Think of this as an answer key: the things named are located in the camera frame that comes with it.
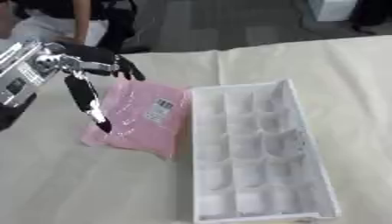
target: table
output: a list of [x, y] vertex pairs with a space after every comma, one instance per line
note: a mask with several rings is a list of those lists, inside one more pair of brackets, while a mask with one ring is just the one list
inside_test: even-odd
[[[293, 79], [342, 206], [331, 223], [392, 223], [392, 37], [127, 57], [174, 87]], [[114, 79], [93, 81], [103, 94]], [[189, 141], [176, 161], [88, 148], [88, 122], [59, 75], [0, 134], [1, 223], [190, 223]]]

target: white box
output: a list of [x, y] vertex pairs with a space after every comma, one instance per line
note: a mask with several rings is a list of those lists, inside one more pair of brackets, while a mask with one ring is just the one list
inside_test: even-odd
[[340, 208], [290, 80], [192, 90], [194, 221], [309, 221]]
[[348, 20], [358, 0], [309, 0], [316, 19], [320, 22]]

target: gray floor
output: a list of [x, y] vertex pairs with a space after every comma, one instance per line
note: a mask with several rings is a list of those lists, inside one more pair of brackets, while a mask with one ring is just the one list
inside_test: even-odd
[[242, 46], [360, 36], [347, 22], [318, 23], [305, 0], [136, 0], [138, 35], [131, 44], [154, 52], [226, 50]]

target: ice cube tray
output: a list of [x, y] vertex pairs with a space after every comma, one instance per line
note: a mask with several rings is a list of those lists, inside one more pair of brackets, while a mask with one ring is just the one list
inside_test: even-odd
[[195, 222], [339, 216], [290, 80], [192, 96]]

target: robotic hand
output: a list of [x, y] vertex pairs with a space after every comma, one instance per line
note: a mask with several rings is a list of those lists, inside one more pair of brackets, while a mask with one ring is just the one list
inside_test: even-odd
[[145, 80], [132, 62], [104, 49], [67, 43], [17, 43], [0, 54], [0, 131], [8, 129], [36, 99], [39, 88], [60, 71], [68, 74], [65, 83], [78, 108], [107, 133], [112, 130], [111, 123], [102, 113], [86, 73], [115, 77], [122, 73], [128, 80], [131, 76]]

